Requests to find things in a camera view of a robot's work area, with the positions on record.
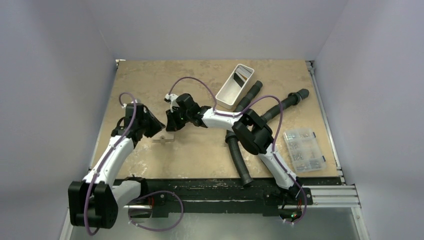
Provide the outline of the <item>beige leather card holder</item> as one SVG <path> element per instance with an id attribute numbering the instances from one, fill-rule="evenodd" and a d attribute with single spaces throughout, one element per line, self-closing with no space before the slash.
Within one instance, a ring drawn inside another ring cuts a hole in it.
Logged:
<path id="1" fill-rule="evenodd" d="M 161 134 L 157 134 L 155 135 L 152 140 L 153 143 L 159 143 L 159 144 L 166 144 L 166 143 L 171 143 L 175 141 L 175 135 L 173 133 L 161 133 Z"/>

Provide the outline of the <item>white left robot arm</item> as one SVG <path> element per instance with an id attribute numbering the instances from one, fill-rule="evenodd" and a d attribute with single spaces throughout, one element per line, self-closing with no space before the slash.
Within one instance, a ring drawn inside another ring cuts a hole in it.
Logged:
<path id="1" fill-rule="evenodd" d="M 80 181 L 73 181 L 67 190 L 69 219 L 73 226 L 87 229 L 110 229 L 119 210 L 134 201 L 138 205 L 149 199 L 147 181 L 128 177 L 117 187 L 118 173 L 143 138 L 151 138 L 165 125 L 142 103 L 130 103 L 125 115 L 111 131 L 109 143 L 91 171 Z"/>

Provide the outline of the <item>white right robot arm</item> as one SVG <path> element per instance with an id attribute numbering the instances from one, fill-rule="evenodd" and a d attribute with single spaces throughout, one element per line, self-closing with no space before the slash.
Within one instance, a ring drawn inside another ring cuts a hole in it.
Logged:
<path id="1" fill-rule="evenodd" d="M 311 200 L 308 199 L 296 174 L 290 170 L 277 150 L 278 135 L 273 133 L 268 121 L 277 115 L 281 116 L 283 110 L 297 105 L 308 96 L 309 92 L 306 89 L 292 92 L 260 116 L 250 106 L 241 112 L 221 111 L 210 106 L 199 106 L 188 93 L 181 95 L 168 93 L 164 98 L 170 104 L 170 109 L 166 112 L 166 131 L 179 131 L 187 123 L 192 123 L 196 127 L 232 131 L 243 148 L 250 154 L 258 156 L 271 172 L 281 190 L 283 203 L 295 205 L 303 203 L 307 206 L 311 204 Z"/>

